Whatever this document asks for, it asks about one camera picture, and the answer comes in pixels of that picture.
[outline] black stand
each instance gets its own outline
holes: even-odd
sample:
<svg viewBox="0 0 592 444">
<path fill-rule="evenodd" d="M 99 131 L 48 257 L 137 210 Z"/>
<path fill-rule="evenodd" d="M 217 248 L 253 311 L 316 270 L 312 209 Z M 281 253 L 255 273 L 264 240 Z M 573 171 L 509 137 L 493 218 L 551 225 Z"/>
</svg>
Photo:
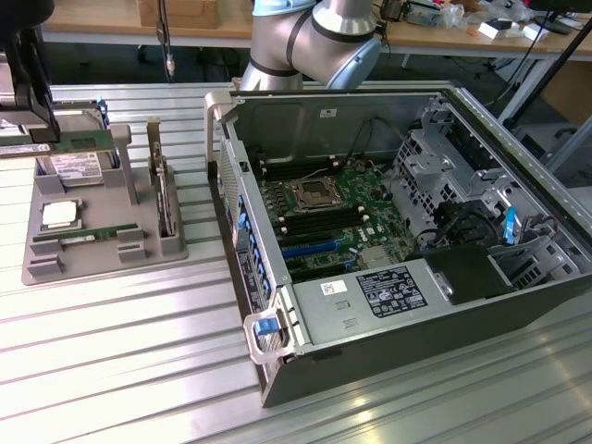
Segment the black stand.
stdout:
<svg viewBox="0 0 592 444">
<path fill-rule="evenodd" d="M 587 22 L 587 24 L 582 28 L 581 31 L 577 33 L 577 35 L 573 38 L 572 42 L 565 48 L 565 51 L 561 53 L 559 58 L 555 60 L 555 63 L 549 68 L 549 70 L 545 73 L 543 78 L 540 80 L 538 85 L 535 89 L 526 97 L 524 103 L 516 110 L 512 117 L 506 118 L 503 122 L 503 126 L 506 127 L 508 130 L 513 130 L 516 128 L 516 124 L 520 117 L 524 114 L 526 109 L 535 101 L 539 94 L 543 92 L 543 90 L 547 87 L 551 79 L 555 77 L 555 74 L 561 69 L 561 67 L 565 64 L 565 62 L 572 56 L 575 49 L 580 45 L 580 43 L 586 38 L 586 36 L 590 33 L 592 29 L 592 18 Z"/>
<path fill-rule="evenodd" d="M 555 21 L 558 16 L 559 16 L 559 14 L 557 12 L 553 12 L 549 16 L 549 19 L 547 21 L 545 21 L 545 18 L 543 18 L 543 17 L 535 17 L 535 23 L 538 26 L 540 26 L 548 31 L 555 32 L 557 34 L 563 34 L 563 35 L 569 34 L 572 31 L 572 28 L 570 28 L 567 25 L 564 25 L 560 21 Z"/>
</svg>

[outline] blue tab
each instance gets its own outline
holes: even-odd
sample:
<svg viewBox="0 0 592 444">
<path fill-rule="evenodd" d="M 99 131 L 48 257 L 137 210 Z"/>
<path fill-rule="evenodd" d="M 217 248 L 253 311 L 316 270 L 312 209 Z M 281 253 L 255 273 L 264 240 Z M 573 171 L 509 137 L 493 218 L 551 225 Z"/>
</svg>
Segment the blue tab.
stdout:
<svg viewBox="0 0 592 444">
<path fill-rule="evenodd" d="M 279 332 L 278 320 L 272 319 L 259 319 L 254 324 L 255 334 L 257 336 L 271 335 Z"/>
<path fill-rule="evenodd" d="M 514 244 L 514 222 L 516 220 L 516 208 L 511 206 L 506 213 L 506 222 L 503 226 L 503 237 L 510 244 Z"/>
</svg>

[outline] cpu socket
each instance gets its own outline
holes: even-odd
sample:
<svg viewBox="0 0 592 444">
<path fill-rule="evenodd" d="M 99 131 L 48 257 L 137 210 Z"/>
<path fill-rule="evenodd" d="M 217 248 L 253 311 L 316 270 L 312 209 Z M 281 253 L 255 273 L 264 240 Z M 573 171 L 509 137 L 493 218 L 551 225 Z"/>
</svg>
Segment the cpu socket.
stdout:
<svg viewBox="0 0 592 444">
<path fill-rule="evenodd" d="M 290 182 L 298 207 L 303 211 L 343 206 L 333 178 L 298 179 Z"/>
</svg>

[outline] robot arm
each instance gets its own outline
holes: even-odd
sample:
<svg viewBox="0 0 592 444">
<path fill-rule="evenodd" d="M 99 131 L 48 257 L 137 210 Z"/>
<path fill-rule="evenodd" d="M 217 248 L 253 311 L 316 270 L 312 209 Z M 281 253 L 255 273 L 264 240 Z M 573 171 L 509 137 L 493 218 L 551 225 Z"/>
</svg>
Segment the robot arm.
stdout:
<svg viewBox="0 0 592 444">
<path fill-rule="evenodd" d="M 27 127 L 35 143 L 59 142 L 39 25 L 53 0 L 0 2 L 0 126 Z"/>
<path fill-rule="evenodd" d="M 256 0 L 251 62 L 242 90 L 356 88 L 380 55 L 371 0 Z"/>
</svg>

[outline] power supply label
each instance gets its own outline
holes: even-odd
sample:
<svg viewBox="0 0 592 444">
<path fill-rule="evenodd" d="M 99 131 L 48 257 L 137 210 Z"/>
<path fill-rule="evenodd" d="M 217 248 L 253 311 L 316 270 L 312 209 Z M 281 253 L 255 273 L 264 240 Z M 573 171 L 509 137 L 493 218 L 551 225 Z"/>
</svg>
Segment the power supply label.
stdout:
<svg viewBox="0 0 592 444">
<path fill-rule="evenodd" d="M 406 266 L 356 277 L 376 317 L 386 317 L 427 306 Z"/>
</svg>

